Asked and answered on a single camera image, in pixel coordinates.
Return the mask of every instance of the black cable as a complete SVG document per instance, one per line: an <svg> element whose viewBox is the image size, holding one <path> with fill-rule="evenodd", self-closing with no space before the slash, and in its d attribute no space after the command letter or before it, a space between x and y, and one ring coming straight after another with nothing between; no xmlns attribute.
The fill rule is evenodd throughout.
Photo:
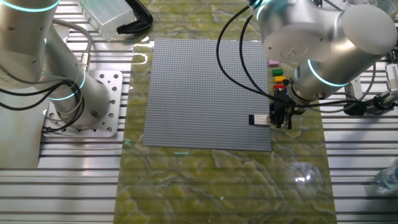
<svg viewBox="0 0 398 224"><path fill-rule="evenodd" d="M52 90L55 85L53 85L51 87L48 87L45 90L40 90L40 91L33 92L33 93L14 93L14 92L11 92L11 91L3 90L2 88L0 88L0 92L1 93L5 93L7 95L11 95L11 96L35 96L35 95L46 93L46 92Z"/></svg>
<svg viewBox="0 0 398 224"><path fill-rule="evenodd" d="M244 72L246 73L246 76L249 78L250 82L253 84L254 87L256 87L256 89L258 89L258 91L260 91L263 95L267 95L267 93L265 93L257 84L256 82L251 78L248 69L246 68L246 65L244 64L244 60L243 60L243 37L244 37L244 33L246 31L246 28L249 25L249 22L251 20L251 18L253 17L253 15L249 16L248 19L246 19L246 22L243 25L242 28L242 32L241 32L241 38L239 39L239 56L241 58L241 64L243 67Z"/></svg>
<svg viewBox="0 0 398 224"><path fill-rule="evenodd" d="M13 111L24 111L24 110L29 110L29 109L35 108L36 106L39 106L41 103L43 103L43 101L45 99L47 99L47 97L49 97L51 95L51 93L53 93L58 87L60 87L64 84L65 84L64 82L61 82L61 83L54 85L53 88L46 95L43 96L43 98L41 98L37 103L35 103L33 105L25 106L25 107L21 107L21 108L15 108L15 107L8 106L8 105L5 105L4 103L0 102L0 106L5 109L13 110Z"/></svg>
<svg viewBox="0 0 398 224"><path fill-rule="evenodd" d="M252 88L249 88L245 85L240 84L239 82L237 82L235 79L231 78L226 71L224 70L222 64L221 64L221 60L220 60L220 43L221 43L221 38L223 38L223 34L225 32L225 30L228 28L228 26L238 17L240 16L242 13L244 13L246 10L248 10L250 8L250 6L246 6L244 7L242 10L240 10L237 14L235 14L223 27L223 29L220 32L220 35L218 36L218 40L217 40L217 47L216 47L216 57L217 57L217 63L218 66L220 67L221 71L224 73L224 75L231 80L233 83L237 84L238 86L252 91L253 93L257 93L257 94L262 94L261 92L257 91L257 90L253 90Z"/></svg>
<svg viewBox="0 0 398 224"><path fill-rule="evenodd" d="M342 11L342 9L340 9L338 6L336 6L333 2L329 1L329 0L324 0L326 3L328 3L329 5L331 5L332 7L334 7L337 11Z"/></svg>
<svg viewBox="0 0 398 224"><path fill-rule="evenodd" d="M81 94L82 94L81 89L79 88L79 86L76 83L72 83L72 84L68 83L68 85L69 85L69 87L72 87L72 91L75 93L75 99L76 99L77 103L80 102L80 98L81 98L80 109L78 111L76 111L75 115L73 115L71 120L69 122L67 122L64 126L62 126L61 128L52 129L50 127L45 127L44 126L42 133L54 133L54 132L61 131L61 130L64 130L66 128L69 128L77 120L79 120L79 118L83 114L84 109L85 109L85 100L84 100L84 97L81 97Z"/></svg>
<svg viewBox="0 0 398 224"><path fill-rule="evenodd" d="M350 98L354 98L355 100L358 100L355 96L351 96L348 93L334 93L334 95L344 95L344 96L347 96L347 97L350 97Z"/></svg>

